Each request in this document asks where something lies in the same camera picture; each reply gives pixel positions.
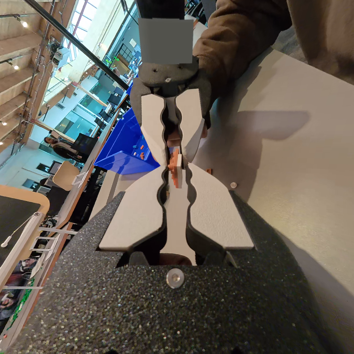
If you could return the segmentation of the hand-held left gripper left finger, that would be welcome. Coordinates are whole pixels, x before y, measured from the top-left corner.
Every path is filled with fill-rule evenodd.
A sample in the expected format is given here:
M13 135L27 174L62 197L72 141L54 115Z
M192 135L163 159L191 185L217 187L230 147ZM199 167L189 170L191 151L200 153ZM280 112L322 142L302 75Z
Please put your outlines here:
M132 251L166 227L165 174L160 166L131 184L99 244L101 250Z

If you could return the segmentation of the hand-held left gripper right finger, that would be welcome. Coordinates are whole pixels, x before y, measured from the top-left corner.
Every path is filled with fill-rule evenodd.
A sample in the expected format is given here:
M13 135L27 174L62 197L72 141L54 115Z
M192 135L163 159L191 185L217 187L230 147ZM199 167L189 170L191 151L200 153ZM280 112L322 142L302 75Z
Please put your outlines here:
M189 220L194 231L225 250L251 249L254 243L228 188L193 163L189 177Z

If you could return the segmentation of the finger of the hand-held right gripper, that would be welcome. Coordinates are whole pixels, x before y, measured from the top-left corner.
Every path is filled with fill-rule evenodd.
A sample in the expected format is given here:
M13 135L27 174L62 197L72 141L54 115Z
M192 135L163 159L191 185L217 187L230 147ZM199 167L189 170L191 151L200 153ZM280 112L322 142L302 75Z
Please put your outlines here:
M165 100L158 95L141 97L141 131L154 159L167 166L167 144L164 139L165 125L162 113L165 110Z
M199 148L205 120L202 117L200 93L198 88L188 89L175 99L180 114L181 153L183 163L191 163Z

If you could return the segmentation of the orange plate assembly grey underside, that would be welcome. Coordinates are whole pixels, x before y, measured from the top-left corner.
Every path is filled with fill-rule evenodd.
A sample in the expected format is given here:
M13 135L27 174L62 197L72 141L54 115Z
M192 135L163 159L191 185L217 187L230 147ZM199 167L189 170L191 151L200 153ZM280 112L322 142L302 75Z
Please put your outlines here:
M182 188L182 154L179 152L179 148L175 148L171 153L168 169L175 188Z

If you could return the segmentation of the black monitor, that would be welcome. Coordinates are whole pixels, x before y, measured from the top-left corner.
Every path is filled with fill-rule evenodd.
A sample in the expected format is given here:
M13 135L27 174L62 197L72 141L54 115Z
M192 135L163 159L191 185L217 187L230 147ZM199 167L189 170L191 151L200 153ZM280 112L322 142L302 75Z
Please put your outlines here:
M79 133L77 139L72 145L72 149L76 150L80 156L89 156L97 143L98 138L90 137Z

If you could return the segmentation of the black light stand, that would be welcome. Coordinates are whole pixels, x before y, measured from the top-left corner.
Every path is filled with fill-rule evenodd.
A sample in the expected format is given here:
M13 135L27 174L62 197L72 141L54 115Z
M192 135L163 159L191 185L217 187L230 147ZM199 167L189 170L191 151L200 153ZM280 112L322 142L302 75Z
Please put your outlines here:
M34 0L25 0L32 9L38 12L48 23L57 29L65 38L69 39L82 53L84 53L97 67L106 73L112 80L118 83L125 91L129 86L112 70L110 70L97 56L95 56L85 45L82 44L76 37L73 36L62 24L60 24L52 15L43 9Z

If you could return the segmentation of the black wooden-edged table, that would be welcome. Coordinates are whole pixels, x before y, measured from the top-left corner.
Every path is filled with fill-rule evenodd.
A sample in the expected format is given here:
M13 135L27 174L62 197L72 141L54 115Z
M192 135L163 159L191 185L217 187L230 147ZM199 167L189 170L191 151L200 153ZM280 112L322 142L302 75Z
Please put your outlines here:
M0 186L1 265L9 255L16 241L19 239L30 217L36 212L41 212L43 213L43 221L49 207L50 202L48 198L40 193L6 185ZM11 270L7 272L3 281L0 282L1 288L7 282L7 279L18 261L25 259L30 255L31 245L38 236L39 234L33 234L31 239L26 243L25 247L12 264Z

